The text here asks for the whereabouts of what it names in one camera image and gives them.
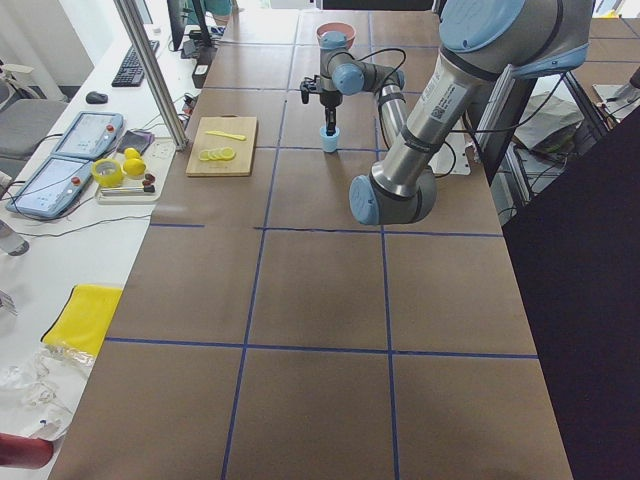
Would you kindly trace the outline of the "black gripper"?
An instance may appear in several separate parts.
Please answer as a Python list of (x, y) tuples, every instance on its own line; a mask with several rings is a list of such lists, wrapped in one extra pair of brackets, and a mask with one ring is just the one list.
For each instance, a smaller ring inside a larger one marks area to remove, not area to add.
[(336, 108), (341, 105), (341, 92), (338, 90), (324, 90), (320, 93), (320, 102), (325, 107), (325, 134), (336, 134)]

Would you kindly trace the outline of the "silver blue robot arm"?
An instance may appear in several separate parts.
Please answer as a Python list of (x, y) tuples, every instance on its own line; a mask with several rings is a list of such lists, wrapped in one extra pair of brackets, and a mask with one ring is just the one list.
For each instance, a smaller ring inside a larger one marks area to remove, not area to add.
[(439, 25), (436, 68), (413, 110), (403, 105), (404, 77), (398, 69), (356, 59), (345, 34), (322, 34), (320, 72), (304, 81), (303, 98), (319, 96), (325, 133), (336, 133), (343, 96), (372, 92), (393, 142), (369, 174), (349, 189), (353, 217), (364, 225), (422, 220), (436, 199), (429, 162), (477, 92), (492, 86), (507, 66), (518, 78), (564, 73), (587, 57), (593, 4), (590, 1), (449, 1)]

